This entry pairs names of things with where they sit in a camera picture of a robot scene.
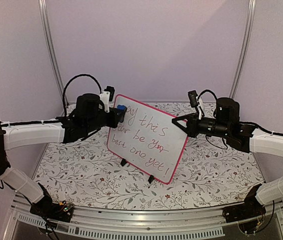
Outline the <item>blue whiteboard eraser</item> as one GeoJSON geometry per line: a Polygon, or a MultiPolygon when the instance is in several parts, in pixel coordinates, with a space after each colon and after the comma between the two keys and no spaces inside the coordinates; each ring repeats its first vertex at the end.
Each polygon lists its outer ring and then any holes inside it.
{"type": "Polygon", "coordinates": [[[127,107],[125,105],[117,105],[117,109],[120,110],[122,113],[126,113],[127,107]]]}

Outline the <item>pink framed whiteboard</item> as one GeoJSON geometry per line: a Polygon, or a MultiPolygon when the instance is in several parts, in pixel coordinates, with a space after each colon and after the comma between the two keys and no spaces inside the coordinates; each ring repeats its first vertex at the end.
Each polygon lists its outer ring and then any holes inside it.
{"type": "Polygon", "coordinates": [[[163,184],[170,184],[188,137],[172,123],[174,115],[118,94],[115,107],[125,106],[124,121],[108,132],[107,148],[163,184]]]}

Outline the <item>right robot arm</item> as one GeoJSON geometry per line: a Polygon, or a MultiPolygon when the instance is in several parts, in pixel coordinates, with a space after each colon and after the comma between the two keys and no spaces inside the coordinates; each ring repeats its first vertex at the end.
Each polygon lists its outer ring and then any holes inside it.
{"type": "MultiPolygon", "coordinates": [[[[275,159],[275,172],[279,171],[279,161],[283,160],[283,133],[266,130],[257,123],[241,121],[240,104],[232,98],[216,100],[214,117],[204,116],[199,109],[199,101],[198,97],[191,97],[190,105],[195,112],[175,117],[172,123],[188,137],[219,137],[239,152],[263,157],[267,161],[260,164],[263,170],[271,165],[271,159],[275,159]]],[[[267,204],[282,198],[283,174],[253,186],[243,203],[225,207],[222,214],[228,223],[254,218],[266,213],[267,204]]]]}

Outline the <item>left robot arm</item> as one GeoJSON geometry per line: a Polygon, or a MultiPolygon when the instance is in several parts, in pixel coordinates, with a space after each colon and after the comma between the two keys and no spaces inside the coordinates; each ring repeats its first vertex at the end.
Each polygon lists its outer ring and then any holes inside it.
{"type": "Polygon", "coordinates": [[[116,128],[123,122],[127,107],[111,107],[112,94],[86,93],[77,98],[71,113],[48,120],[3,122],[0,120],[0,181],[23,195],[31,213],[45,219],[60,220],[72,215],[71,204],[55,203],[48,190],[9,162],[8,152],[44,144],[84,141],[103,127],[116,128]]]}

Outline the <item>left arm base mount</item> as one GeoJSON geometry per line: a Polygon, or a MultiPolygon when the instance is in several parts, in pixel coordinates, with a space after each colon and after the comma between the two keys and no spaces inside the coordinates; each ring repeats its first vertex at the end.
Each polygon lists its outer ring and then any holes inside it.
{"type": "Polygon", "coordinates": [[[61,222],[70,223],[74,212],[74,204],[65,200],[59,203],[53,202],[50,198],[43,198],[37,203],[33,203],[30,213],[61,222]]]}

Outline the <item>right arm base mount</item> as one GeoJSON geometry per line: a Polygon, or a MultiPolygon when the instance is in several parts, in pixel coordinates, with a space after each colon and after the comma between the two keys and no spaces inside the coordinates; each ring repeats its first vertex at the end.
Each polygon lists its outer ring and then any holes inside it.
{"type": "Polygon", "coordinates": [[[237,222],[239,230],[245,235],[254,235],[265,222],[264,206],[241,203],[223,208],[222,216],[227,223],[237,222]]]}

